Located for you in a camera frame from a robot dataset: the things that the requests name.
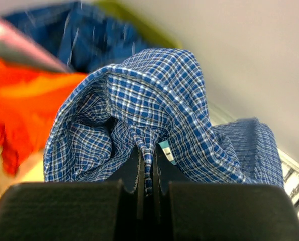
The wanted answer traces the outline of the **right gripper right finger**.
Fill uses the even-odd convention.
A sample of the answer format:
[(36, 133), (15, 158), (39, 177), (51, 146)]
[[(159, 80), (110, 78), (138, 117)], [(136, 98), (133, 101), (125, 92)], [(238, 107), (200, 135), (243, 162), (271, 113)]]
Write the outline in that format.
[(283, 189), (192, 182), (161, 147), (154, 153), (153, 196), (166, 240), (299, 240), (299, 219)]

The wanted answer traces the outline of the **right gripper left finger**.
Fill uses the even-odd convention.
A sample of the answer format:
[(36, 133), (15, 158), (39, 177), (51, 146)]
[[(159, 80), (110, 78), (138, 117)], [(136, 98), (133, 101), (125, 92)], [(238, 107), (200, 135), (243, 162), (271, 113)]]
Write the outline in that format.
[(0, 240), (138, 240), (143, 160), (137, 148), (104, 182), (23, 182), (0, 199)]

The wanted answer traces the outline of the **blue checked shirt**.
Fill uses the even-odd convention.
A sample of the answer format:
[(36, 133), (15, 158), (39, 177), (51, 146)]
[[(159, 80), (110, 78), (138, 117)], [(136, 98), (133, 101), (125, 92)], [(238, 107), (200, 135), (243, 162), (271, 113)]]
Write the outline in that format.
[(162, 141), (191, 181), (284, 186), (272, 130), (256, 118), (213, 126), (200, 65), (179, 49), (146, 49), (84, 79), (53, 122), (44, 180), (104, 181), (138, 149), (150, 195)]

